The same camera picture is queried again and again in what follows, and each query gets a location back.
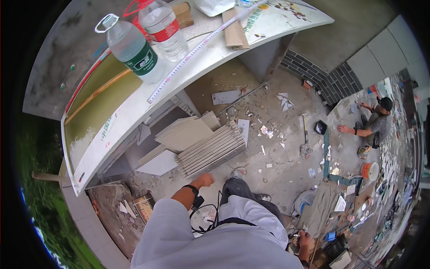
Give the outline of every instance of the plastic water bottle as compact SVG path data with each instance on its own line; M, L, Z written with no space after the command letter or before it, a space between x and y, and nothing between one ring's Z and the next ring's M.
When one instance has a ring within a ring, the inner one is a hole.
M147 83L159 82L165 75L166 65L136 26L118 19L117 15L108 14L96 25L94 31L107 32L107 44L112 54L141 80ZM100 24L106 29L99 30Z
M188 44L179 31L178 20L170 5L162 0L133 0L130 6L136 1L140 25L166 59L177 62L184 58L188 52Z

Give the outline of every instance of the white bottle handle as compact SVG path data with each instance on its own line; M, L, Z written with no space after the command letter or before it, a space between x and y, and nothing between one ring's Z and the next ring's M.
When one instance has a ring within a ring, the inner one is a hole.
M115 18L115 22L114 22L111 26L109 26L108 28L106 28L106 29L104 29L104 30L99 30L99 29L97 29L97 28L98 28L98 26L99 26L103 21L105 21L109 16L114 17L114 18ZM94 28L94 32L96 32L96 33L98 33L98 34L106 33L110 28L112 28L112 26L114 26L114 25L115 25L115 23L118 21L118 19L119 19L119 17L118 17L117 15L113 14L113 13L107 14L107 15L106 15L105 17L103 17L103 19L101 19L101 20L98 22L98 24L95 26L95 28Z

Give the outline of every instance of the black pants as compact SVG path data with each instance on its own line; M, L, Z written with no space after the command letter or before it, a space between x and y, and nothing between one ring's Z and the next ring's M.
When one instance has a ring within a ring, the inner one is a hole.
M224 183L224 187L222 188L222 198L220 206L228 202L228 197L230 195L237 195L256 201L257 203L264 206L267 210L269 210L273 215L275 215L282 223L282 226L285 226L284 219L282 218L282 214L279 211L278 207L268 201L257 199L249 189L248 184L243 179L231 178Z

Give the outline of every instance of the black cable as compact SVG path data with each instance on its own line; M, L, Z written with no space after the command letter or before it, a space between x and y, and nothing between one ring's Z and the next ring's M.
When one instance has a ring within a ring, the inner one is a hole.
M203 206L201 206L201 207L199 207L199 208L197 208L196 210L194 210L192 213L191 213L191 215L190 215L190 221L191 221L191 218L193 217L193 215L194 215L194 213L195 212L197 212L199 209L201 209L201 208L203 208L203 207L207 207L207 206L213 206L213 207L215 207L215 211L216 211L216 214L215 214L215 219L212 221L212 220L209 220L210 222L212 222L212 224L211 225L209 225L209 227L205 230L205 229L203 229L201 226L199 226L199 228L200 228L200 230L197 230L197 229L194 229L194 227L191 225L191 229L193 230L193 233L195 233L195 232L197 232L197 233L199 233L199 234L205 234L206 232L209 232L209 231L211 231L211 230L213 230L213 229L215 229L215 227L216 226L218 226L218 208L219 208L219 195L221 194L221 196L222 196L222 193L221 193L221 191L219 191L218 190L218 203L217 203L217 206L215 206L214 204L205 204L205 205L203 205Z

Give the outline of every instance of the green vegetation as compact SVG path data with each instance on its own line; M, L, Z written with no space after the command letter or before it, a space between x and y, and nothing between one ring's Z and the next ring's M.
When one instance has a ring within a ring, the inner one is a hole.
M60 124L21 113L16 132L17 171L34 225L45 245L69 269L103 269L78 232L57 182L34 180L32 171L58 174L63 151Z

